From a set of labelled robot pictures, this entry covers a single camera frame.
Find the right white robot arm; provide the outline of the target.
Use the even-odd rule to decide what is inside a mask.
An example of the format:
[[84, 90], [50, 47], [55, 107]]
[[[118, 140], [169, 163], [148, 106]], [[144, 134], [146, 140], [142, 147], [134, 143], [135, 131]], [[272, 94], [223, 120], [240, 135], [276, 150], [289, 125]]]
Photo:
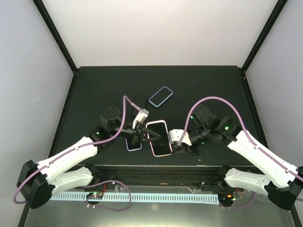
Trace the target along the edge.
[[174, 149], [183, 148], [191, 152], [205, 142], [225, 145], [240, 154], [262, 173], [254, 174], [224, 166], [218, 172], [215, 185], [220, 191], [242, 188], [266, 196], [284, 210], [290, 210], [303, 189], [302, 167], [282, 160], [232, 118], [219, 119], [205, 105], [198, 105], [190, 120], [198, 127], [196, 131], [173, 129], [168, 133]]

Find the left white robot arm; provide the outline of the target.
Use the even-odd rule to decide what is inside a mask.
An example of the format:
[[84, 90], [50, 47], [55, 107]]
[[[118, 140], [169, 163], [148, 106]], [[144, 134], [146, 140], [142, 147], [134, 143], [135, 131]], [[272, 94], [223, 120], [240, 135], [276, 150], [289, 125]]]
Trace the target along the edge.
[[105, 149], [115, 138], [129, 140], [133, 145], [159, 141], [163, 136], [158, 131], [148, 129], [145, 122], [149, 112], [135, 107], [138, 111], [132, 123], [125, 122], [126, 110], [110, 106], [104, 110], [96, 127], [78, 142], [64, 151], [37, 163], [29, 160], [23, 164], [17, 191], [13, 196], [15, 204], [20, 202], [17, 195], [24, 197], [31, 209], [46, 204], [53, 195], [75, 188], [89, 186], [96, 189], [102, 178], [93, 164], [88, 164], [75, 171], [71, 168]]

